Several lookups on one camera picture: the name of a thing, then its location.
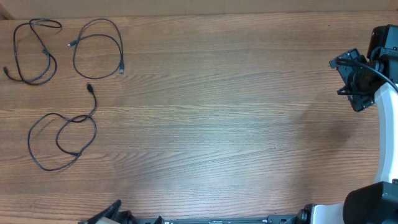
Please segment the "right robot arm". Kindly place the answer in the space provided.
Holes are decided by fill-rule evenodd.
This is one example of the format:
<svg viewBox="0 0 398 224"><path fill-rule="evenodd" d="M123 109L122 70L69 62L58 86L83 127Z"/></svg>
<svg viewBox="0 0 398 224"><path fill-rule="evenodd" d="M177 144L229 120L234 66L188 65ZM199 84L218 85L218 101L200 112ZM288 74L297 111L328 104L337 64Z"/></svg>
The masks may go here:
<svg viewBox="0 0 398 224"><path fill-rule="evenodd" d="M351 49L329 62L355 112L376 105L378 166L374 183L331 205L308 204L286 223L397 223L397 26L373 29L366 55Z"/></svg>

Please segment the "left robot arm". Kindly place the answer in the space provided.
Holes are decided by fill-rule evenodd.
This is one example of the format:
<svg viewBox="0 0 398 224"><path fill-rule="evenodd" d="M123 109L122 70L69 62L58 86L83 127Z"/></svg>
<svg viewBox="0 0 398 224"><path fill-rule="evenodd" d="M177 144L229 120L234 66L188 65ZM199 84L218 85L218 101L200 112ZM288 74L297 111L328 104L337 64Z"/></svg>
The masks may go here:
<svg viewBox="0 0 398 224"><path fill-rule="evenodd" d="M119 224L138 224L138 221L127 211L120 211L121 200L112 203L108 208L94 215L86 221L78 222L78 224L97 224L97 223L119 223Z"/></svg>

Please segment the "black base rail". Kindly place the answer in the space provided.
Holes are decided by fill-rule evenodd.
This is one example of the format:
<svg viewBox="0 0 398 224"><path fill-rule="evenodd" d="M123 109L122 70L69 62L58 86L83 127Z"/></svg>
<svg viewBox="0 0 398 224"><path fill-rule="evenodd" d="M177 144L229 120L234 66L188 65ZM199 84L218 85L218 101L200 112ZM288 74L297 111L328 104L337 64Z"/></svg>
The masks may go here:
<svg viewBox="0 0 398 224"><path fill-rule="evenodd" d="M285 224L295 223L296 215L269 215L260 218L205 218L205 219L164 219L138 218L138 224Z"/></svg>

